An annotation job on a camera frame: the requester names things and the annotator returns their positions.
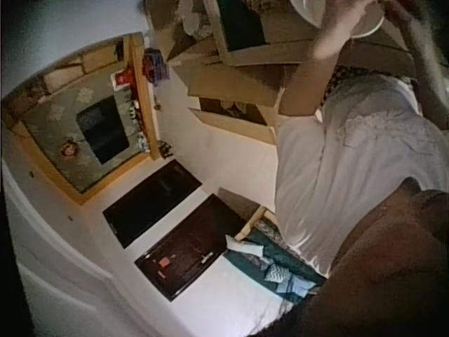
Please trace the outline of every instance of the black rectangle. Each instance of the black rectangle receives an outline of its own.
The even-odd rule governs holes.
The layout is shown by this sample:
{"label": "black rectangle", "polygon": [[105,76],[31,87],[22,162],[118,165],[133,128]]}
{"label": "black rectangle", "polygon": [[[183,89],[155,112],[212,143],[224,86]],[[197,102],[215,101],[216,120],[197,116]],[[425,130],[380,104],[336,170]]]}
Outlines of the black rectangle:
{"label": "black rectangle", "polygon": [[103,215],[126,248],[200,186],[173,160],[108,207]]}
{"label": "black rectangle", "polygon": [[78,113],[76,122],[101,164],[129,147],[114,96]]}
{"label": "black rectangle", "polygon": [[225,235],[236,235],[245,223],[211,195],[135,264],[168,300],[173,300],[226,250]]}

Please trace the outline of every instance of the white shirt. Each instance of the white shirt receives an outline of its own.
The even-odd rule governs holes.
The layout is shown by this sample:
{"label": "white shirt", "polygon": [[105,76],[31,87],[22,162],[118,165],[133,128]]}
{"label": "white shirt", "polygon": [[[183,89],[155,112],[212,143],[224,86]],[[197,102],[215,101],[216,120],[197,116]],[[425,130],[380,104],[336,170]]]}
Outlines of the white shirt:
{"label": "white shirt", "polygon": [[449,142],[418,114],[413,92],[383,76],[339,86],[316,117],[280,117],[276,217],[319,274],[347,235],[407,177],[449,192]]}

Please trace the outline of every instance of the person's arm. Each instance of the person's arm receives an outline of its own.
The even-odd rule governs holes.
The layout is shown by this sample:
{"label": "person's arm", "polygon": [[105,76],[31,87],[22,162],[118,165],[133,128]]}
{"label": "person's arm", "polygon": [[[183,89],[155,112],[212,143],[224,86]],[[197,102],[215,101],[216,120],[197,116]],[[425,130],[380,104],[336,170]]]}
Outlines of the person's arm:
{"label": "person's arm", "polygon": [[386,0],[387,18],[401,31],[415,61],[422,113],[441,130],[449,130],[449,98],[438,63],[428,11],[420,0]]}
{"label": "person's arm", "polygon": [[320,32],[311,44],[307,59],[292,76],[282,96],[279,114],[292,117],[315,114],[340,51],[370,2],[373,0],[326,0]]}

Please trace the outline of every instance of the plate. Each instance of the plate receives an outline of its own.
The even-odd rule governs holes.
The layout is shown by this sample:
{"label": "plate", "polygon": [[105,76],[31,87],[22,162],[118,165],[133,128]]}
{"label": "plate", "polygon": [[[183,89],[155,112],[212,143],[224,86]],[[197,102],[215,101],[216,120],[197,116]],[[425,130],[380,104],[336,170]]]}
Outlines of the plate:
{"label": "plate", "polygon": [[[326,0],[290,0],[293,8],[311,25],[319,28],[323,19]],[[352,32],[352,38],[367,37],[380,28],[384,22],[384,11],[377,3],[366,7],[366,14]]]}

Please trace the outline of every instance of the blue bedding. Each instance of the blue bedding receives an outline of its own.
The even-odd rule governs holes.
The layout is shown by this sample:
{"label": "blue bedding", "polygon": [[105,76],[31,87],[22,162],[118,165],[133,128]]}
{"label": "blue bedding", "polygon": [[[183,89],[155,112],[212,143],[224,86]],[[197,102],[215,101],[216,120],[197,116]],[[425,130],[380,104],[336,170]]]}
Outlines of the blue bedding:
{"label": "blue bedding", "polygon": [[[245,238],[245,241],[262,245],[265,258],[272,259],[274,263],[289,269],[294,275],[313,281],[317,286],[322,285],[326,280],[326,278],[317,274],[311,267],[301,261],[300,257],[286,246],[277,227],[266,218],[262,218],[256,224]],[[259,258],[230,250],[227,250],[223,256],[240,271],[276,295],[291,303],[301,302],[302,298],[294,293],[277,293],[276,288],[278,284],[264,280],[266,271],[261,269],[263,263]]]}

